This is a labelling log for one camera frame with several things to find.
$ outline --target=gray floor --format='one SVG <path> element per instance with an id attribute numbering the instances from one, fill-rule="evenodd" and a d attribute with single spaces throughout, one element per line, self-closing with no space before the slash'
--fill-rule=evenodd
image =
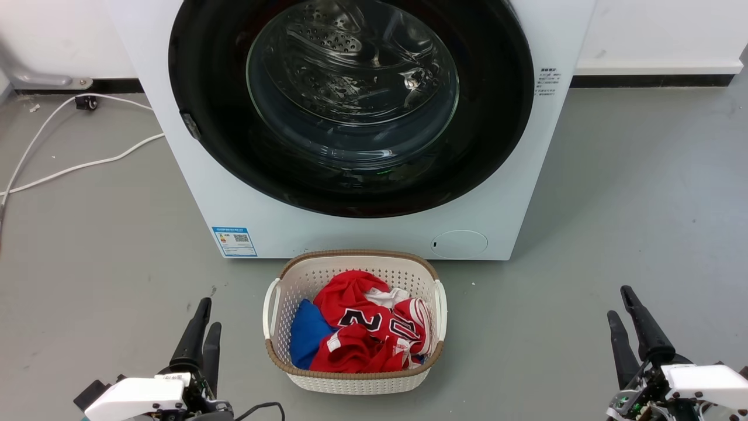
<path id="1" fill-rule="evenodd" d="M 62 100 L 0 109 L 0 184 Z M 745 75 L 729 88 L 572 91 L 514 257 L 435 263 L 450 305 L 445 354 L 422 387 L 395 396 L 308 393 L 271 364 L 260 307 L 283 262 L 220 257 L 165 141 L 14 194 L 0 252 L 3 418 L 80 419 L 78 392 L 158 371 L 213 292 L 220 396 L 238 411 L 282 402 L 289 420 L 603 419 L 616 391 L 605 313 L 622 312 L 623 284 L 681 353 L 739 369 L 747 117 Z M 69 106 L 16 185 L 158 132 L 131 106 Z"/>

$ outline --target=white plastic basket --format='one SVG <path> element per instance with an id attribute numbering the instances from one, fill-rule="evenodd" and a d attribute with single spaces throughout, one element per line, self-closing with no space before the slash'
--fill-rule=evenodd
<path id="1" fill-rule="evenodd" d="M 345 374 L 301 370 L 291 364 L 291 322 L 299 303 L 314 300 L 330 279 L 346 270 L 365 270 L 390 287 L 409 291 L 429 305 L 432 341 L 426 362 L 401 372 Z M 422 258 L 400 252 L 333 250 L 312 252 L 291 260 L 270 284 L 263 306 L 263 329 L 268 355 L 289 378 L 306 390 L 341 395 L 384 395 L 418 387 L 441 356 L 447 334 L 447 296 L 436 270 Z"/>

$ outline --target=black baseboard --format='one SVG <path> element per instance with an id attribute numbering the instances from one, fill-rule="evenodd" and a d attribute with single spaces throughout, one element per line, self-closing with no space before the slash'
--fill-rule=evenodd
<path id="1" fill-rule="evenodd" d="M 621 75 L 621 76 L 574 76 L 571 88 L 667 88 L 689 86 L 727 86 L 735 75 Z M 143 86 L 137 79 L 94 79 L 86 91 L 76 90 L 27 90 L 19 95 L 76 95 L 85 92 L 98 94 L 142 94 Z"/>
<path id="2" fill-rule="evenodd" d="M 571 88 L 675 88 L 727 86 L 735 75 L 574 76 Z"/>

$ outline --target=black round door frame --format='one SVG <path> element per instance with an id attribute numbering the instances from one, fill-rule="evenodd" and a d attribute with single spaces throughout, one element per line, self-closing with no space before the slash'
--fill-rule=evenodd
<path id="1" fill-rule="evenodd" d="M 261 7 L 270 3 L 266 0 L 184 1 L 174 22 L 168 63 L 174 96 L 192 135 L 224 168 L 254 189 L 290 205 L 334 216 L 369 218 L 416 213 L 450 202 L 480 185 L 512 153 L 527 126 L 532 109 L 535 72 L 529 44 L 516 15 L 504 0 L 382 1 L 422 19 L 450 49 L 461 81 L 456 118 L 472 122 L 471 105 L 473 114 L 485 114 L 475 124 L 466 123 L 462 127 L 448 127 L 445 130 L 442 136 L 446 136 L 447 142 L 466 145 L 454 154 L 457 159 L 451 166 L 444 165 L 446 171 L 434 176 L 428 183 L 402 192 L 367 195 L 351 191 L 350 194 L 339 194 L 283 179 L 283 173 L 278 171 L 278 163 L 265 163 L 267 156 L 257 156 L 250 142 L 271 142 L 272 139 L 262 128 L 245 124 L 246 120 L 258 117 L 256 110 L 247 107 L 251 101 L 246 85 L 238 83 L 240 79 L 243 82 L 242 62 L 246 55 L 242 57 L 242 54 L 237 54 L 236 45 L 250 45 L 265 23 L 290 5 L 301 2 L 297 0 L 276 1 L 273 2 L 274 7 Z M 456 16 L 456 10 L 461 13 L 460 16 Z M 246 16 L 250 15 L 254 21 L 247 26 Z M 220 20 L 217 16 L 223 17 L 223 21 L 218 26 L 211 26 L 211 16 L 213 23 Z M 480 41 L 478 34 L 485 37 L 494 34 L 497 38 Z M 233 46 L 226 45 L 229 40 L 234 42 Z M 471 46 L 469 42 L 482 43 Z M 221 48 L 227 51 L 215 52 Z M 490 69 L 500 60 L 490 54 L 498 54 L 505 59 L 502 65 L 506 74 L 487 74 L 485 69 Z M 491 81 L 491 77 L 506 80 Z M 501 95 L 492 97 L 491 93 L 494 92 L 511 93 L 511 103 L 507 103 Z M 461 107 L 464 108 L 463 115 L 459 114 Z M 470 133 L 466 136 L 469 140 L 457 139 L 458 133 L 463 132 Z"/>

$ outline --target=blue and white sticker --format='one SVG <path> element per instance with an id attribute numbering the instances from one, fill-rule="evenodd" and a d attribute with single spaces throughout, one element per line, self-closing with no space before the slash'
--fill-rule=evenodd
<path id="1" fill-rule="evenodd" d="M 214 226 L 213 234 L 226 257 L 257 257 L 246 228 Z"/>

